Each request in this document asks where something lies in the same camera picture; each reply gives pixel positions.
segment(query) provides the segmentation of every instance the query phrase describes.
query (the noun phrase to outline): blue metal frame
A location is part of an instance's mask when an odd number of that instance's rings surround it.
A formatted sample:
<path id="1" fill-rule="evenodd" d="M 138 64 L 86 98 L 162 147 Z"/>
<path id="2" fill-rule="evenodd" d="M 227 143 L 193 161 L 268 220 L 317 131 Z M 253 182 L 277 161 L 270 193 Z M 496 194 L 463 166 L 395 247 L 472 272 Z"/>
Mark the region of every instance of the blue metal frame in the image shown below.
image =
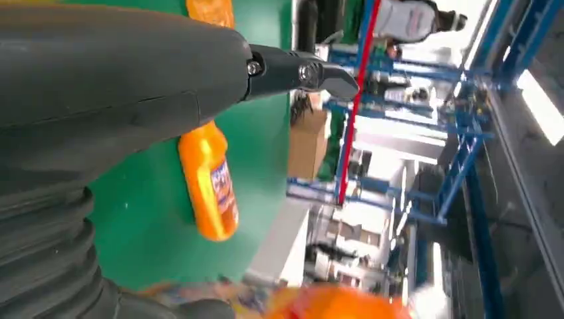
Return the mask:
<path id="1" fill-rule="evenodd" d="M 511 42 L 511 50 L 500 67 L 504 78 L 515 78 L 531 64 L 548 33 L 562 0 L 533 0 Z"/>

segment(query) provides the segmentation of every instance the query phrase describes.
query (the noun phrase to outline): white shirt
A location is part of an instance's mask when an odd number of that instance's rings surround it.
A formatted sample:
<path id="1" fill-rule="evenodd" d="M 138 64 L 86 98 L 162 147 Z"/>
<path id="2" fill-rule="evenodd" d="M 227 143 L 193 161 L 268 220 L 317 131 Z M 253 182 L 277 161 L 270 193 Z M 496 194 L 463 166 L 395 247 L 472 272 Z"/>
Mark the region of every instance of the white shirt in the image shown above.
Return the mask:
<path id="1" fill-rule="evenodd" d="M 434 21 L 435 10 L 425 2 L 382 0 L 374 36 L 417 42 L 435 31 Z"/>

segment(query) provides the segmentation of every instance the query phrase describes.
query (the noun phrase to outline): robotic arm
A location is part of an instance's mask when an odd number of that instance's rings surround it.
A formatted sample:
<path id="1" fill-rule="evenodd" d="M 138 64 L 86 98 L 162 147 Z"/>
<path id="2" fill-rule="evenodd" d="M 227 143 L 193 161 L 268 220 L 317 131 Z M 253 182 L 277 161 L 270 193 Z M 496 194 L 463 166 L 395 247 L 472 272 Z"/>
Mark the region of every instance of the robotic arm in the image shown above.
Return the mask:
<path id="1" fill-rule="evenodd" d="M 341 98 L 358 90 L 338 66 L 249 45 L 231 29 L 63 5 L 0 5 L 0 87 L 6 318 L 184 318 L 101 277 L 84 219 L 93 205 L 86 185 L 238 102 L 292 89 Z"/>

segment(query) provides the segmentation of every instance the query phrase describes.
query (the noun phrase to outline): orange object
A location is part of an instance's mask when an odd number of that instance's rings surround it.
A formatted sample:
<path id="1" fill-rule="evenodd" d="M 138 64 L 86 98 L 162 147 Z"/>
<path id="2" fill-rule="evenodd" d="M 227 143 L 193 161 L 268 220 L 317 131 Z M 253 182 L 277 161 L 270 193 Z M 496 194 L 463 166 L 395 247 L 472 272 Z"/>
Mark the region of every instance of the orange object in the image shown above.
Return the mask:
<path id="1" fill-rule="evenodd" d="M 186 0 L 191 19 L 233 28 L 231 0 Z M 229 239 L 239 225 L 239 211 L 225 153 L 227 141 L 215 122 L 184 134 L 178 144 L 196 226 L 211 241 Z"/>
<path id="2" fill-rule="evenodd" d="M 191 19 L 234 28 L 233 5 L 231 0 L 186 0 Z"/>
<path id="3" fill-rule="evenodd" d="M 334 285 L 280 290 L 264 319 L 410 319 L 401 301 Z"/>

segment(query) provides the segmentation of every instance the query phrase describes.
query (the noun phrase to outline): cardboard box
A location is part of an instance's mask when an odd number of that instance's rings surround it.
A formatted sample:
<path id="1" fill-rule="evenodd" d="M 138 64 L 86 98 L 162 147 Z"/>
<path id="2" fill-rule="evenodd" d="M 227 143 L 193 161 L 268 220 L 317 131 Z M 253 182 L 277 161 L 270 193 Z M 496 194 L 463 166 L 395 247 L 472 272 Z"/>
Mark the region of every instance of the cardboard box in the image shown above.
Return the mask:
<path id="1" fill-rule="evenodd" d="M 290 128 L 288 177 L 315 179 L 327 149 L 326 122 L 324 110 L 306 111 Z"/>

